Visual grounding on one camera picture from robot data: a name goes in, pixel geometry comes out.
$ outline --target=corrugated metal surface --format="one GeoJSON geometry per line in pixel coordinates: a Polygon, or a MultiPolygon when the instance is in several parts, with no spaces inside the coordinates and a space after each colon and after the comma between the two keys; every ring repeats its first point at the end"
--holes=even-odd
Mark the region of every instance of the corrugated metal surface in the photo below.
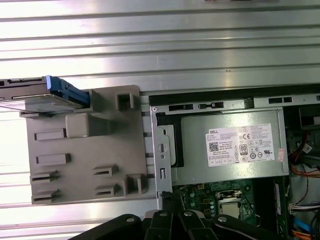
{"type": "MultiPolygon", "coordinates": [[[[319,0],[0,0],[0,79],[50,74],[145,94],[318,83],[319,26],[319,0]]],[[[25,121],[0,120],[0,238],[68,239],[131,211],[123,202],[30,206],[25,121]]],[[[154,201],[133,205],[141,214],[154,201]]]]}

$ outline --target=blue cable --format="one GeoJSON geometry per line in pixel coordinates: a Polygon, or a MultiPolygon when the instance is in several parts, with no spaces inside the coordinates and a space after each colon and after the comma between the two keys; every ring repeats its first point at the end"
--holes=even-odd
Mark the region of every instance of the blue cable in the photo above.
{"type": "Polygon", "coordinates": [[[294,218],[294,223],[295,223],[299,228],[301,228],[301,229],[303,229],[303,230],[305,230],[305,231],[307,231],[307,232],[310,233],[310,231],[311,231],[310,225],[305,224],[303,221],[301,221],[300,219],[298,219],[298,218],[296,218],[296,217],[294,218]]]}

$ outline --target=metal frame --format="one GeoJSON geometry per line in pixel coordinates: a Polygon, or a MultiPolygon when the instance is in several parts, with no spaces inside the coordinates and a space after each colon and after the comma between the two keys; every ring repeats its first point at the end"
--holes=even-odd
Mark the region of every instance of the metal frame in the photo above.
{"type": "MultiPolygon", "coordinates": [[[[318,96],[320,93],[312,94],[296,94],[296,95],[279,95],[272,97],[254,97],[254,108],[245,109],[245,101],[243,99],[239,100],[226,100],[223,101],[207,101],[207,102],[186,102],[182,103],[184,105],[192,104],[193,109],[190,110],[177,110],[169,111],[168,105],[157,105],[150,107],[151,121],[152,121],[152,137],[153,137],[153,150],[154,150],[154,167],[155,167],[155,182],[156,182],[156,191],[157,196],[160,198],[162,191],[172,191],[173,185],[173,173],[175,173],[176,168],[172,168],[171,165],[174,163],[172,157],[175,157],[175,149],[173,148],[172,129],[168,126],[158,126],[158,120],[156,114],[165,113],[166,115],[181,115],[181,114],[199,114],[199,113],[209,113],[209,112],[222,112],[223,114],[231,113],[250,113],[250,112],[259,112],[259,111],[269,111],[269,110],[278,110],[278,124],[279,128],[285,129],[285,120],[283,115],[282,107],[288,106],[303,106],[303,105],[315,105],[320,104],[318,96]],[[282,102],[282,103],[269,103],[269,98],[286,98],[291,97],[292,102],[282,102]],[[199,109],[199,104],[211,104],[223,102],[224,108],[212,109],[207,107],[206,109],[199,109]],[[166,151],[160,151],[159,146],[165,144],[167,146],[166,151]]],[[[285,131],[279,133],[281,147],[286,149],[286,134],[285,131]]],[[[288,163],[284,161],[282,163],[282,170],[284,173],[289,173],[288,163]]],[[[162,207],[162,202],[158,199],[158,207],[162,207]]]]}

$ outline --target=blue drive bracket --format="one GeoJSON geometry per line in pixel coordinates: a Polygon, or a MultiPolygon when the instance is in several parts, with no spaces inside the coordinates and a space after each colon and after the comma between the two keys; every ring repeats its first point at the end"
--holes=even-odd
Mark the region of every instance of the blue drive bracket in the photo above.
{"type": "Polygon", "coordinates": [[[46,87],[50,92],[59,92],[60,97],[69,101],[79,101],[84,106],[90,106],[90,95],[87,92],[79,90],[67,81],[57,76],[47,75],[44,77],[46,81],[46,87]]]}

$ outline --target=gray plastic tab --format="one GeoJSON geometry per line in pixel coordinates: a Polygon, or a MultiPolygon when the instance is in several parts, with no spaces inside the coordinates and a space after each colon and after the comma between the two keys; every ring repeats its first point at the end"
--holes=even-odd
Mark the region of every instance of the gray plastic tab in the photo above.
{"type": "Polygon", "coordinates": [[[53,115],[50,113],[41,113],[41,112],[20,112],[19,113],[21,118],[25,119],[45,119],[51,118],[53,115]]]}
{"type": "Polygon", "coordinates": [[[93,175],[112,177],[118,170],[117,165],[97,166],[93,169],[93,175]]]}
{"type": "Polygon", "coordinates": [[[65,137],[67,137],[65,128],[52,129],[45,132],[38,132],[34,134],[34,140],[36,141],[63,139],[65,137]]]}
{"type": "Polygon", "coordinates": [[[115,95],[115,109],[127,111],[135,108],[135,96],[132,93],[117,93],[115,95]]]}
{"type": "Polygon", "coordinates": [[[146,184],[146,178],[142,174],[126,175],[123,180],[123,194],[124,196],[143,193],[146,184]]]}
{"type": "Polygon", "coordinates": [[[59,197],[59,190],[40,190],[32,196],[32,202],[37,204],[51,204],[59,197]]]}
{"type": "Polygon", "coordinates": [[[56,154],[47,156],[37,156],[35,158],[36,164],[38,166],[55,166],[67,164],[70,162],[70,154],[56,154]]]}
{"type": "Polygon", "coordinates": [[[69,139],[105,136],[110,133],[110,121],[88,113],[65,117],[66,135],[69,139]]]}
{"type": "Polygon", "coordinates": [[[39,172],[30,175],[31,184],[45,184],[57,179],[57,171],[39,172]]]}
{"type": "Polygon", "coordinates": [[[106,185],[106,186],[98,186],[95,188],[95,195],[99,195],[104,198],[114,197],[117,191],[119,190],[119,186],[115,185],[106,185]]]}

